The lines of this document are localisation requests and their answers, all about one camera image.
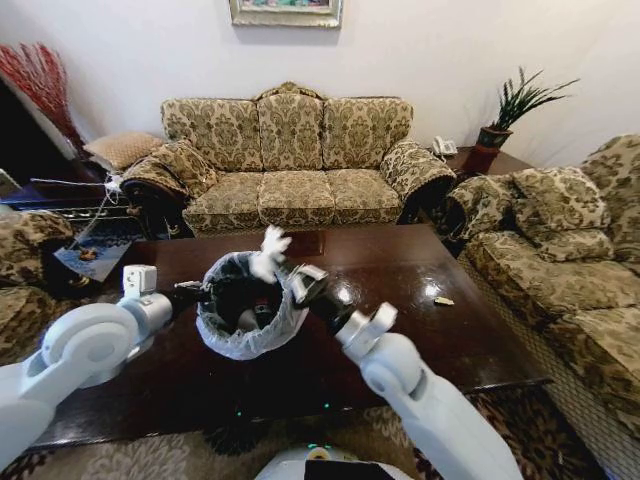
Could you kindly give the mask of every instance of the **plant pot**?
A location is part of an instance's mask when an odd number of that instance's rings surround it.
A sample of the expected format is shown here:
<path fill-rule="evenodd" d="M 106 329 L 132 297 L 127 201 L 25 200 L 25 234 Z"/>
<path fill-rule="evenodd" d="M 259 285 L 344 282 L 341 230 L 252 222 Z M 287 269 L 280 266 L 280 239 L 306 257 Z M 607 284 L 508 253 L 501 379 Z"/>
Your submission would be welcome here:
<path fill-rule="evenodd" d="M 462 165 L 462 170 L 473 173 L 487 173 L 493 160 L 500 153 L 500 148 L 512 133 L 511 130 L 502 131 L 493 130 L 490 127 L 482 127 L 476 144 Z"/>

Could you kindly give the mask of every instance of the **carpet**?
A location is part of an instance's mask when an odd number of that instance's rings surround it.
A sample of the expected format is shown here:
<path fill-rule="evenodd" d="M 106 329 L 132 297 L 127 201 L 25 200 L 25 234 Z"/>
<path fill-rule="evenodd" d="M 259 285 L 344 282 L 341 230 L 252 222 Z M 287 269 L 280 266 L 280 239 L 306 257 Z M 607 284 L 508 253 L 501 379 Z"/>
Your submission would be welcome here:
<path fill-rule="evenodd" d="M 541 387 L 469 398 L 509 444 L 526 480 L 606 478 Z M 0 478 L 249 479 L 279 451 L 310 442 L 395 465 L 412 478 L 441 478 L 387 407 L 42 452 L 17 459 Z"/>

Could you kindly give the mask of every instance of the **red dried branches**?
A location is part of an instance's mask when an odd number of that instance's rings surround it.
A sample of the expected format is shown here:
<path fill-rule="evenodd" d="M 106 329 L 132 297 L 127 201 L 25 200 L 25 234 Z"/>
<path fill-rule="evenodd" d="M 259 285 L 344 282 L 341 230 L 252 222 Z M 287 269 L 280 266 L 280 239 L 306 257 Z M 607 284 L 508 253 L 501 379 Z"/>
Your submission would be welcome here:
<path fill-rule="evenodd" d="M 40 111 L 86 157 L 84 141 L 76 130 L 67 101 L 67 72 L 58 52 L 42 43 L 20 44 L 16 51 L 0 45 L 0 72 L 22 90 Z"/>

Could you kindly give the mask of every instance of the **painting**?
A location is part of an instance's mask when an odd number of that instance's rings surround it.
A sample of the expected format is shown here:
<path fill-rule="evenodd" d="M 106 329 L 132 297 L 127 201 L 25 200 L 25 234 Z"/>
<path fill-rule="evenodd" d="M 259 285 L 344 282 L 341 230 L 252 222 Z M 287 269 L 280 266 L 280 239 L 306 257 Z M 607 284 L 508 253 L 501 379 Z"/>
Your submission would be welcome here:
<path fill-rule="evenodd" d="M 338 28 L 343 0 L 229 0 L 234 25 Z"/>

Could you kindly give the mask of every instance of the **white wall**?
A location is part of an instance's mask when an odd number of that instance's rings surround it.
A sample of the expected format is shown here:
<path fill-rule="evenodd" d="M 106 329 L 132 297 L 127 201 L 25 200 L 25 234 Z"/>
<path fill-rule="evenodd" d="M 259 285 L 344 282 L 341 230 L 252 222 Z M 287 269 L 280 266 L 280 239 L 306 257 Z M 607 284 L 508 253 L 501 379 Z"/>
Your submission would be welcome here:
<path fill-rule="evenodd" d="M 472 144 L 518 65 L 576 97 L 514 126 L 506 150 L 575 164 L 640 130 L 640 7 L 633 0 L 345 0 L 341 30 L 232 27 L 227 0 L 3 0 L 0 43 L 60 51 L 88 139 L 160 134 L 169 97 L 251 97 L 285 80 L 328 95 L 400 95 L 413 135 Z"/>

